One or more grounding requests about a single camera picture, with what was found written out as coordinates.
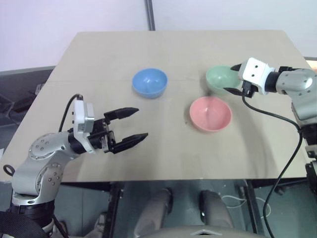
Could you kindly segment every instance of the blue bowl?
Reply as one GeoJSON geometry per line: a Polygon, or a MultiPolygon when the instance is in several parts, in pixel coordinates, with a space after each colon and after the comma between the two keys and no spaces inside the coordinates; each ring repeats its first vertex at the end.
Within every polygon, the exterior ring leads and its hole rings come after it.
{"type": "Polygon", "coordinates": [[[159,97],[164,92],[166,85],[166,74],[157,68],[143,69],[132,79],[134,90],[145,98],[159,97]]]}

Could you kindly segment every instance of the white cable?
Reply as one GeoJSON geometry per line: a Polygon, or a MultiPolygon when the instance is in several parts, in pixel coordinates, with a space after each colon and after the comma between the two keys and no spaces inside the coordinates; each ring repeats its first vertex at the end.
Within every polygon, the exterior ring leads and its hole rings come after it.
{"type": "MultiPolygon", "coordinates": [[[[245,198],[235,197],[235,196],[231,196],[231,195],[224,195],[221,197],[221,199],[223,200],[226,197],[233,198],[233,199],[238,200],[238,201],[243,201],[241,204],[239,204],[237,206],[227,206],[226,205],[227,208],[238,208],[238,207],[243,206],[247,202],[247,200],[245,198]]],[[[261,197],[256,197],[256,199],[265,203],[265,200],[261,197]]],[[[266,217],[268,217],[272,211],[271,206],[269,204],[267,204],[267,207],[268,207],[268,214],[266,215],[266,217]]]]}

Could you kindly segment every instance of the beige tabletop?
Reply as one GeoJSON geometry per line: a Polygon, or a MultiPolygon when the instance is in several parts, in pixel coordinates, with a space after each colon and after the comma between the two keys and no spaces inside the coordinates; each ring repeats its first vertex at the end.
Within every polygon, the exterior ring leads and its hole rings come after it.
{"type": "MultiPolygon", "coordinates": [[[[223,131],[199,132],[188,117],[190,104],[208,94],[204,75],[209,67],[234,65],[249,57],[273,67],[309,67],[281,31],[79,33],[35,99],[0,166],[17,168],[37,137],[58,130],[67,101],[81,93],[93,103],[97,119],[116,108],[140,109],[111,122],[117,141],[136,133],[149,136],[116,155],[81,155],[66,166],[63,181],[275,178],[298,141],[292,125],[249,110],[233,95],[221,96],[233,111],[223,131]],[[160,68],[168,76],[166,91],[157,99],[142,98],[132,90],[133,75],[146,67],[160,68]]],[[[256,94],[248,101],[294,119],[287,96],[256,94]]],[[[68,115],[64,130],[70,127],[68,115]]],[[[304,147],[285,177],[306,176],[305,163],[310,160],[304,147]]],[[[10,177],[1,171],[0,180],[10,177]]]]}

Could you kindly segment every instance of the metal pole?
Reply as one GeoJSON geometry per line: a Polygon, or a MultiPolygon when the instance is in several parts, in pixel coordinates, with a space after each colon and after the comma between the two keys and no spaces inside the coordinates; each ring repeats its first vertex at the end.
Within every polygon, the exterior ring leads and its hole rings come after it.
{"type": "Polygon", "coordinates": [[[145,0],[145,8],[147,11],[147,19],[150,31],[155,31],[154,14],[152,0],[145,0]]]}

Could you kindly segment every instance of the green bowl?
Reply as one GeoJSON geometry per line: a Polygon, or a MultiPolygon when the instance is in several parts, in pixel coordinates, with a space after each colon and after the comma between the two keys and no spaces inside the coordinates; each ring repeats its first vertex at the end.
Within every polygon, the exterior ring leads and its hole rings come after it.
{"type": "Polygon", "coordinates": [[[237,88],[241,83],[238,72],[224,65],[210,68],[206,73],[206,80],[210,90],[221,95],[229,93],[223,88],[237,88]]]}

